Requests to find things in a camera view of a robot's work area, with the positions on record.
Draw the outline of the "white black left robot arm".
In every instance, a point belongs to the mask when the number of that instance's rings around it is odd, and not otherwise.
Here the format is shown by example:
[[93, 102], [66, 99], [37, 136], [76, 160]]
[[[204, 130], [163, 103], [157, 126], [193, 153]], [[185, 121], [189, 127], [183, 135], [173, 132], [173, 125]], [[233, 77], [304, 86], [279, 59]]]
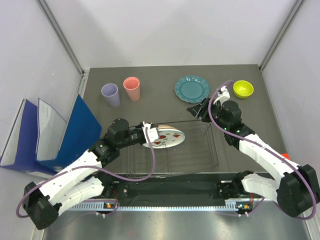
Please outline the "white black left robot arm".
[[130, 128], [127, 120], [115, 119], [104, 137], [94, 143], [78, 159], [54, 176], [24, 188], [16, 215], [24, 209], [38, 230], [43, 230], [71, 207], [101, 196], [109, 198], [114, 191], [108, 183], [110, 172], [104, 168], [120, 155], [120, 149], [136, 144], [151, 145], [159, 138], [157, 126], [142, 122]]

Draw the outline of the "teal scalloped plate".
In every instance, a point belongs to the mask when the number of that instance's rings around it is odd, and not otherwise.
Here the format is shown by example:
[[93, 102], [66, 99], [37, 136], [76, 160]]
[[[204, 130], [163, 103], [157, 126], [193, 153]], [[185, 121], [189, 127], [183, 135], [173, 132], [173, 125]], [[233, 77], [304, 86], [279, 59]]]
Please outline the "teal scalloped plate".
[[186, 75], [175, 83], [174, 91], [182, 101], [198, 104], [208, 97], [211, 87], [203, 77]]

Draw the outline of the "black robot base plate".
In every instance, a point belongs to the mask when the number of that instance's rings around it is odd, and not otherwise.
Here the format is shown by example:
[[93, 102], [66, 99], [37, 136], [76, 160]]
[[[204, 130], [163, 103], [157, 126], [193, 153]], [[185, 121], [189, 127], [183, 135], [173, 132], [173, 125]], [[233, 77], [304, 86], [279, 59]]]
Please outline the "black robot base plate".
[[154, 175], [144, 181], [121, 180], [106, 177], [102, 196], [124, 200], [144, 200], [154, 196], [163, 199], [166, 196], [204, 196], [209, 199], [241, 198], [248, 195], [233, 183], [235, 173], [193, 173], [177, 175]]

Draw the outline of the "white patterned plate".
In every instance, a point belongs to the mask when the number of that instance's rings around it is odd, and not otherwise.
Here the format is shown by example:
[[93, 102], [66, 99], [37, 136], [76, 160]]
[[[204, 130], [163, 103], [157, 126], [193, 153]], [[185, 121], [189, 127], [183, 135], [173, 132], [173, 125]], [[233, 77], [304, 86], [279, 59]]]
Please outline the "white patterned plate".
[[186, 139], [185, 134], [175, 128], [175, 129], [163, 129], [159, 130], [159, 139], [152, 143], [154, 149], [166, 149], [175, 147], [183, 143]]

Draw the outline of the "pink plastic cup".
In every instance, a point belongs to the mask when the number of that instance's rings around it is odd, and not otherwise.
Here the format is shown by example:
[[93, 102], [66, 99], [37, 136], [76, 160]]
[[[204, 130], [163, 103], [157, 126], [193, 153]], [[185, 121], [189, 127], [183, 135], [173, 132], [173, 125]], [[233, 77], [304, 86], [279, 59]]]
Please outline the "pink plastic cup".
[[140, 99], [140, 80], [137, 77], [128, 77], [123, 81], [123, 87], [128, 97], [136, 102]]

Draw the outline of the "purple plastic cup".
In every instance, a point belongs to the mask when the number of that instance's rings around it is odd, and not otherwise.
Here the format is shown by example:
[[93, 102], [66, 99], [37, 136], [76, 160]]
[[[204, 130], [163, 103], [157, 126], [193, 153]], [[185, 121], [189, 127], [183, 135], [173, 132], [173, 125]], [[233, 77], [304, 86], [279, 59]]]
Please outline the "purple plastic cup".
[[116, 108], [120, 105], [120, 95], [118, 86], [114, 83], [107, 83], [101, 88], [101, 94], [106, 99], [108, 104]]

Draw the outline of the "yellow-green plastic bowl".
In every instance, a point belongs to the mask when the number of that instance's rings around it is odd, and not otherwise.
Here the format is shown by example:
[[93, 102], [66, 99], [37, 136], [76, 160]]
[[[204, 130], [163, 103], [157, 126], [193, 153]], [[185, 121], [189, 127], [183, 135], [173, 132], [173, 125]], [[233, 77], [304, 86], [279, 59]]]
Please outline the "yellow-green plastic bowl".
[[246, 80], [238, 80], [233, 84], [233, 93], [240, 99], [246, 99], [254, 93], [253, 85]]

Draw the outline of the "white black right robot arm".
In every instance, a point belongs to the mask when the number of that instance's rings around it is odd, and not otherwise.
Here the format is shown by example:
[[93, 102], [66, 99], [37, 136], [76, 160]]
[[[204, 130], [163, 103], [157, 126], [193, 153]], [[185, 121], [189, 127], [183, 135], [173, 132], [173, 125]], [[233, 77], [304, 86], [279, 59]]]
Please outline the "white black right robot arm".
[[316, 171], [301, 166], [263, 142], [242, 122], [242, 111], [232, 100], [212, 103], [209, 98], [189, 107], [187, 111], [198, 120], [213, 123], [224, 133], [226, 142], [263, 167], [271, 178], [252, 171], [238, 173], [232, 180], [233, 192], [239, 198], [250, 193], [272, 200], [288, 216], [296, 218], [311, 209], [313, 217], [320, 202], [320, 186]]

